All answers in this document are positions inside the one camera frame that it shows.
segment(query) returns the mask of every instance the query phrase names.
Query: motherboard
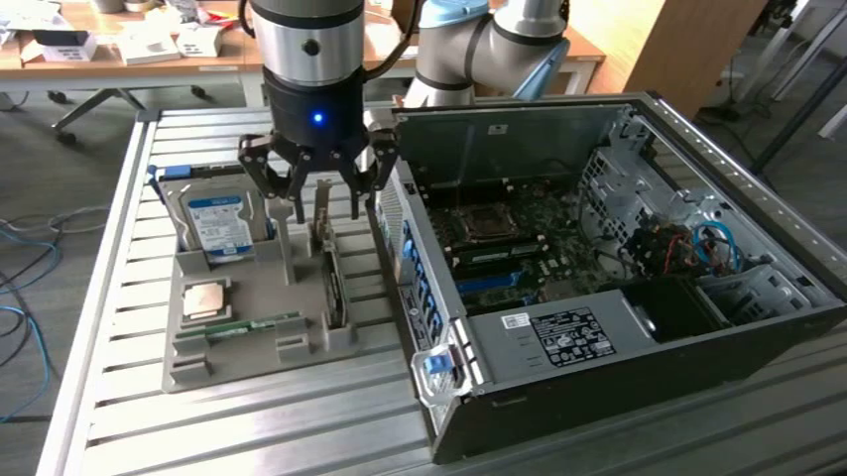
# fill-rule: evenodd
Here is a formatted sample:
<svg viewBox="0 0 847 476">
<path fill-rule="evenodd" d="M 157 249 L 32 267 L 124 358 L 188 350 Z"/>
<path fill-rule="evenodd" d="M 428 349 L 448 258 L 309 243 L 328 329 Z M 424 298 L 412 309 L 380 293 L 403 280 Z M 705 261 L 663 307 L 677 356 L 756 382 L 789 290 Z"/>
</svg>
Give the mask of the motherboard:
<svg viewBox="0 0 847 476">
<path fill-rule="evenodd" d="M 468 315 L 595 293 L 625 275 L 597 261 L 567 176 L 431 189 L 424 203 Z"/>
</svg>

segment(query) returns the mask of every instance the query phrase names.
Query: cardboard box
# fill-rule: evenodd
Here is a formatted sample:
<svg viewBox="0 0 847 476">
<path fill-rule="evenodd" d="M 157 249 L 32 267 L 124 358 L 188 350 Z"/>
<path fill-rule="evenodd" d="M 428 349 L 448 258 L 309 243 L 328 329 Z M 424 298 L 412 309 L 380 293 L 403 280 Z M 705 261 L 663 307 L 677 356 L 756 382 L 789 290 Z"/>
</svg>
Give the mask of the cardboard box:
<svg viewBox="0 0 847 476">
<path fill-rule="evenodd" d="M 96 38 L 82 30 L 33 30 L 36 43 L 41 45 L 44 61 L 90 61 L 96 52 Z"/>
<path fill-rule="evenodd" d="M 214 58 L 221 52 L 221 27 L 186 28 L 176 39 L 184 57 Z"/>
<path fill-rule="evenodd" d="M 117 35 L 116 43 L 122 63 L 126 65 L 181 58 L 170 35 L 166 33 L 128 29 Z"/>
</svg>

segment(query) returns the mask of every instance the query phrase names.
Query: blue hard drive label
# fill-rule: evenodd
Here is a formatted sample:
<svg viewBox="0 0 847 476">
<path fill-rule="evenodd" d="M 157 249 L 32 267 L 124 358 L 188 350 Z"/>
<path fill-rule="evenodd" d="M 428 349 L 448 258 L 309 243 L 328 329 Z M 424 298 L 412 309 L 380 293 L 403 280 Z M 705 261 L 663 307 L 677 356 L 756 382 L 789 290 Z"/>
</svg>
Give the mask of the blue hard drive label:
<svg viewBox="0 0 847 476">
<path fill-rule="evenodd" d="M 529 323 L 556 367 L 615 353 L 608 336 L 587 307 L 532 317 Z"/>
<path fill-rule="evenodd" d="M 204 251 L 217 257 L 237 257 L 253 248 L 248 223 L 238 217 L 240 196 L 217 196 L 188 202 L 190 219 Z"/>
</svg>

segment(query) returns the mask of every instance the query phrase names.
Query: wooden cabinet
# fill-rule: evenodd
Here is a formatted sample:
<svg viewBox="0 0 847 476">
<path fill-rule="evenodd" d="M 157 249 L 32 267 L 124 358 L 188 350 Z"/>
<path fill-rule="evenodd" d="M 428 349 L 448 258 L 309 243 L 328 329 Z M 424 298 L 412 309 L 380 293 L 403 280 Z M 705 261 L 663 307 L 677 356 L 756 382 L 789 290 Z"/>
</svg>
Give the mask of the wooden cabinet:
<svg viewBox="0 0 847 476">
<path fill-rule="evenodd" d="M 693 116 L 765 0 L 571 0 L 571 26 L 605 53 L 589 93 L 655 90 Z"/>
</svg>

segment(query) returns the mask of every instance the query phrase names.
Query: floor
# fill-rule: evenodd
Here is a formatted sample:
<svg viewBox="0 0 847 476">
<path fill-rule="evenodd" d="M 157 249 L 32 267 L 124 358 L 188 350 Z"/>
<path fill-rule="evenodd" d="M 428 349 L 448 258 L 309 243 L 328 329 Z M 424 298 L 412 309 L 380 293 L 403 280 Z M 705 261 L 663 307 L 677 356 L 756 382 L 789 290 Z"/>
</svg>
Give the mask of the floor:
<svg viewBox="0 0 847 476">
<path fill-rule="evenodd" d="M 751 66 L 764 43 L 764 39 L 745 41 L 743 53 L 736 57 L 733 64 L 736 70 L 743 71 Z M 745 142 L 753 154 L 763 150 L 781 124 L 832 68 L 831 59 L 819 59 L 787 99 L 769 107 L 769 118 L 751 114 L 728 126 L 740 135 L 745 135 Z M 397 86 L 393 84 L 377 89 L 372 91 L 374 98 L 385 99 L 391 92 L 396 92 Z M 138 91 L 137 97 L 144 104 L 156 108 L 244 106 L 241 89 L 234 84 L 208 87 L 206 91 L 212 97 L 208 101 L 194 98 L 188 93 L 188 88 Z M 69 92 L 68 96 L 73 101 L 81 101 L 86 93 Z M 815 135 L 819 127 L 845 102 L 847 83 L 833 91 L 765 172 L 788 203 L 835 242 L 847 248 L 847 219 L 843 218 L 841 206 L 847 198 L 843 186 L 847 127 L 839 131 L 833 141 L 825 141 Z M 70 107 L 53 104 L 42 93 L 33 93 L 20 111 L 0 113 L 0 144 L 5 147 L 5 167 L 0 175 L 0 218 L 12 219 L 30 214 L 54 215 L 81 206 L 106 204 L 110 200 L 132 127 L 133 111 L 120 100 L 106 101 L 96 109 L 94 114 L 88 115 L 69 128 L 69 131 L 77 133 L 81 144 L 68 148 L 53 140 L 48 125 L 62 114 L 62 110 Z M 723 127 L 707 125 L 704 130 L 740 160 L 748 160 Z M 74 226 L 85 226 L 101 218 L 101 214 L 85 217 Z M 38 224 L 45 219 L 44 216 L 33 217 L 32 220 L 18 223 L 18 226 Z M 52 239 L 49 234 L 33 237 Z M 60 371 L 65 367 L 73 342 L 98 239 L 98 232 L 64 237 L 61 264 L 22 292 L 41 324 L 49 353 Z M 14 273 L 41 251 L 36 247 L 12 244 L 8 240 L 0 239 L 0 271 L 5 274 Z M 0 295 L 0 304 L 16 305 L 8 295 Z M 9 324 L 2 320 L 0 332 L 8 328 Z M 0 359 L 5 358 L 10 351 L 14 342 L 12 339 L 13 337 L 0 339 Z M 37 347 L 30 342 L 21 355 L 0 369 L 0 413 L 5 414 L 33 395 L 41 378 L 41 358 Z M 54 380 L 48 393 L 21 415 L 48 416 L 57 391 L 58 383 Z M 33 474 L 46 428 L 44 422 L 0 425 L 0 474 Z"/>
</svg>

